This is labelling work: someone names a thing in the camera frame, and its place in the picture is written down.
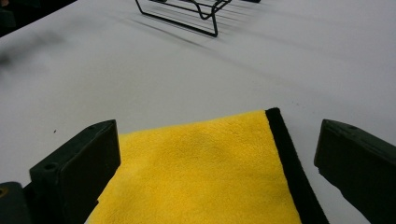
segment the black towel edge trim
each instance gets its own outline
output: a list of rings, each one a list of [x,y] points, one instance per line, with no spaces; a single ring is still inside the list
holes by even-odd
[[[279,108],[265,111],[294,204],[304,224],[329,224],[306,178]]]

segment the white surface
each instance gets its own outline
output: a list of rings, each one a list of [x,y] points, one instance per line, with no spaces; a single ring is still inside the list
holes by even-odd
[[[0,38],[0,182],[26,185],[30,167],[106,119],[128,133],[279,107],[330,222],[368,223],[313,159],[323,119],[396,145],[396,2],[235,4],[245,14],[218,18],[218,38],[129,0],[79,0]]]

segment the yellow microfiber towel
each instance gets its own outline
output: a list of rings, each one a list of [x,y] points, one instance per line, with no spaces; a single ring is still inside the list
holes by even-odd
[[[121,166],[89,223],[327,223],[309,184],[295,202],[268,113],[281,119],[260,110],[120,135]]]

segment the black plastic holder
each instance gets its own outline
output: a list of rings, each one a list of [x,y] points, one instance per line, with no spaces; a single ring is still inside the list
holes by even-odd
[[[230,4],[232,2],[232,0],[215,0],[213,2],[213,5],[211,5],[210,3],[212,3],[212,2],[205,4],[205,3],[199,3],[195,0],[175,0],[175,1],[173,1],[175,3],[168,3],[168,0],[149,0],[151,2],[166,5],[168,7],[175,7],[175,8],[181,9],[181,10],[186,10],[189,12],[197,13],[199,15],[199,18],[203,21],[207,21],[209,19],[212,20],[213,31],[207,31],[205,29],[199,28],[198,26],[189,25],[183,21],[176,21],[176,20],[166,18],[161,15],[156,15],[156,14],[149,13],[147,11],[143,11],[142,7],[139,4],[139,1],[138,0],[135,0],[135,1],[139,8],[139,11],[145,16],[149,16],[151,18],[154,18],[154,19],[157,19],[160,21],[169,22],[169,23],[178,25],[180,27],[193,30],[197,33],[204,34],[204,35],[210,35],[213,37],[216,37],[219,34],[218,24],[216,22],[216,13],[219,12],[222,8],[224,8],[225,6],[227,6],[228,4]],[[251,3],[259,3],[261,0],[244,0],[244,1],[251,2]],[[189,3],[192,5],[192,7],[183,7],[182,5],[178,5],[177,2]]]

